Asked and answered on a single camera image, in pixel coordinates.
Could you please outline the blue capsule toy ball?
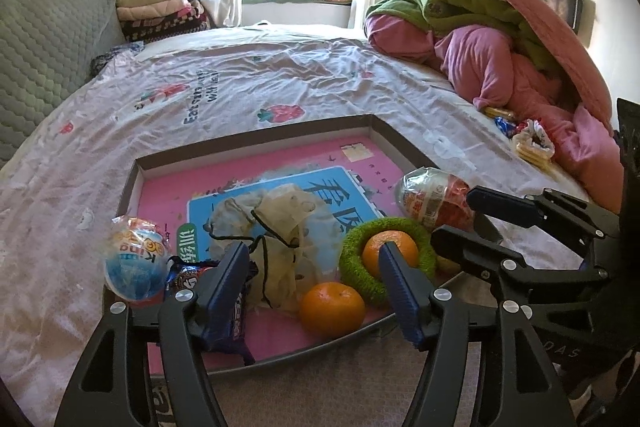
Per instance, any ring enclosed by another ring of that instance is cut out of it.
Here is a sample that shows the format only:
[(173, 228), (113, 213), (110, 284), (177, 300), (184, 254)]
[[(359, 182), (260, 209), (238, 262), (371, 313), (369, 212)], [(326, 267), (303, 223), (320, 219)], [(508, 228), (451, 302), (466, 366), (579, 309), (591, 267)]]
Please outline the blue capsule toy ball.
[(118, 216), (103, 249), (106, 286), (130, 303), (150, 301), (164, 290), (169, 257), (166, 239), (155, 223)]

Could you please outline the dark blue snack packet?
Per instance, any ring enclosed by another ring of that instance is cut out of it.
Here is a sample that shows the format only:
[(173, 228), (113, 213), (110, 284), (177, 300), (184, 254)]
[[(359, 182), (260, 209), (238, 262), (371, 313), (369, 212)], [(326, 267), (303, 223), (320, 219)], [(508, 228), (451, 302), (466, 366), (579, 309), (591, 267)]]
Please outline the dark blue snack packet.
[(239, 355), (244, 365), (253, 365), (255, 359), (245, 341), (245, 307), (247, 287), (256, 274), (248, 249), (240, 244), (221, 261), (186, 262), (172, 256), (165, 299), (192, 291), (196, 308), (188, 329), (196, 345), (205, 352)]

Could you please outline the blue wrapped candy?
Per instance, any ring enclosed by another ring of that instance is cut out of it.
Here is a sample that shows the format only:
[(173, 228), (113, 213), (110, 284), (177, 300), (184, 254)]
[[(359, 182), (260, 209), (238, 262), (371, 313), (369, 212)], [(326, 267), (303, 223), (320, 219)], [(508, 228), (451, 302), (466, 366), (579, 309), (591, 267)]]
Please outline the blue wrapped candy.
[(494, 118), (494, 123), (498, 130), (505, 135), (508, 139), (512, 139), (514, 135), (517, 135), (521, 131), (516, 122), (510, 121), (501, 116)]

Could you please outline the dusty pink pillow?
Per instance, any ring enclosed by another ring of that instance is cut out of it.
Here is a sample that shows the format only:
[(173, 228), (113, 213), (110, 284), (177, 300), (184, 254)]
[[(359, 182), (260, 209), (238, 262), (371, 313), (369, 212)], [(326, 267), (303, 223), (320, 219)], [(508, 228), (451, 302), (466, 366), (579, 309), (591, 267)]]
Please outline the dusty pink pillow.
[(612, 135), (613, 107), (610, 91), (597, 65), (570, 26), (544, 0), (506, 2), (526, 19), (534, 34), (570, 77), (582, 104)]

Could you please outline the clear bag with black tie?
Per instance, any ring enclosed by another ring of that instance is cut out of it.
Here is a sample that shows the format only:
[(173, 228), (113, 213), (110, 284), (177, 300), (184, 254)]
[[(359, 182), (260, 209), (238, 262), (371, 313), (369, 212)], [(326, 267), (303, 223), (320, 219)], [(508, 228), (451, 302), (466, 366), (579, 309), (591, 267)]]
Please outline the clear bag with black tie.
[(250, 250), (257, 267), (247, 295), (252, 307), (293, 314), (307, 291), (338, 280), (341, 225), (329, 204), (294, 183), (223, 199), (203, 229), (216, 260), (235, 241)]

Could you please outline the grey quilted headboard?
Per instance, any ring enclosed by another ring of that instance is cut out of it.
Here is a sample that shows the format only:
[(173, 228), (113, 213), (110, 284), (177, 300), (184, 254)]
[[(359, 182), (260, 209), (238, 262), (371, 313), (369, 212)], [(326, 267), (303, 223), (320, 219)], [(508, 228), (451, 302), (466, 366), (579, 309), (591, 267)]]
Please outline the grey quilted headboard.
[(1, 162), (125, 42), (116, 0), (1, 0)]

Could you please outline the stack of folded blankets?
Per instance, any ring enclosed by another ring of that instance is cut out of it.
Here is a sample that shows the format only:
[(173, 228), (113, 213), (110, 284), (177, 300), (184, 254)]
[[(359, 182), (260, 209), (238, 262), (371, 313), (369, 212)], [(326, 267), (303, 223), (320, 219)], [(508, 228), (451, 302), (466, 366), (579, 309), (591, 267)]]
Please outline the stack of folded blankets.
[(215, 28), (201, 0), (116, 0), (128, 42), (152, 42)]

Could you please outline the red snack in clear wrapper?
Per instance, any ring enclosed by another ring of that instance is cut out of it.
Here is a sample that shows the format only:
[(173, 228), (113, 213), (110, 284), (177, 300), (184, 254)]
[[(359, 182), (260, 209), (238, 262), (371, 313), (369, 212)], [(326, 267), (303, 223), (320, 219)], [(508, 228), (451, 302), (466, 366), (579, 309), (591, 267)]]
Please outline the red snack in clear wrapper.
[(395, 199), (404, 215), (427, 231), (450, 225), (471, 231), (474, 211), (466, 201), (471, 187), (454, 174), (435, 167), (408, 172), (395, 186)]

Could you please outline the pink floral bed sheet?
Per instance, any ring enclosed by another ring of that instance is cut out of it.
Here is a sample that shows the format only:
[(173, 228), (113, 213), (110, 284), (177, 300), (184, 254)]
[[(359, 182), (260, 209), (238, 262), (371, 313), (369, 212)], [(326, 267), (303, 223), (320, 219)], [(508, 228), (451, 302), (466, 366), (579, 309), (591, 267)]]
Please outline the pink floral bed sheet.
[(1, 170), (1, 376), (28, 419), (53, 424), (102, 313), (100, 245), (136, 159), (288, 122), (372, 114), (440, 168), (516, 195), (543, 172), (426, 67), (348, 31), (218, 29), (121, 55), (50, 114)]

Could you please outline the green blanket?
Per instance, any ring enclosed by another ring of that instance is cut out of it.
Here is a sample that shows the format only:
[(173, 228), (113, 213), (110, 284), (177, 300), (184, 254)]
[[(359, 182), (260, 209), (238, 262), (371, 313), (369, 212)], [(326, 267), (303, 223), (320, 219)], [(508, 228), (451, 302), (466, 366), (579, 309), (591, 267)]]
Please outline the green blanket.
[(423, 31), (443, 37), (470, 25), (498, 29), (541, 72), (557, 74), (560, 64), (542, 44), (524, 15), (506, 0), (381, 0), (371, 5), (366, 17), (389, 15), (401, 18)]

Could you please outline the pink crumpled duvet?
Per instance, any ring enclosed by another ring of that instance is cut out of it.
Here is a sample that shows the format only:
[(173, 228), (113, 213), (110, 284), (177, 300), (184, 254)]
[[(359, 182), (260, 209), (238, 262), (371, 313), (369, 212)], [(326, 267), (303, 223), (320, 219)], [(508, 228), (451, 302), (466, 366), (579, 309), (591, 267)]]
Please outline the pink crumpled duvet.
[(366, 33), (378, 52), (439, 70), (476, 109), (504, 108), (518, 120), (539, 121), (560, 167), (598, 205), (620, 212), (624, 169), (612, 133), (584, 103), (573, 103), (562, 93), (562, 80), (538, 72), (528, 57), (516, 53), (504, 32), (471, 25), (437, 37), (434, 31), (382, 14), (367, 19)]

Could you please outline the yellow snack bag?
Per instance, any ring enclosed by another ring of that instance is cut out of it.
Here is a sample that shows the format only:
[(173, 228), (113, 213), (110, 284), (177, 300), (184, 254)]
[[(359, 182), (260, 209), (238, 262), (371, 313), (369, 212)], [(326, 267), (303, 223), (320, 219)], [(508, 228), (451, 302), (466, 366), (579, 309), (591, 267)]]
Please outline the yellow snack bag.
[(548, 170), (555, 147), (538, 120), (527, 119), (516, 127), (511, 138), (513, 150), (519, 158), (541, 170)]

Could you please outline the pink and blue book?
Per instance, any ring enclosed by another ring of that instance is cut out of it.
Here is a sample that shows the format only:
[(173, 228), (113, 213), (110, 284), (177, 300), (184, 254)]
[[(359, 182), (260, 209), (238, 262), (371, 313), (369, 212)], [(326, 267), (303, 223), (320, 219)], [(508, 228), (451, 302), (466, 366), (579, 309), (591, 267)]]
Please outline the pink and blue book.
[(248, 372), (329, 348), (300, 324), (299, 301), (314, 285), (338, 279), (349, 231), (398, 215), (396, 184), (424, 165), (421, 153), (369, 126), (265, 143), (233, 135), (204, 148), (186, 159), (138, 159), (118, 210), (157, 225), (171, 252), (189, 263), (247, 247), (253, 278), (242, 338), (216, 338), (206, 369)]

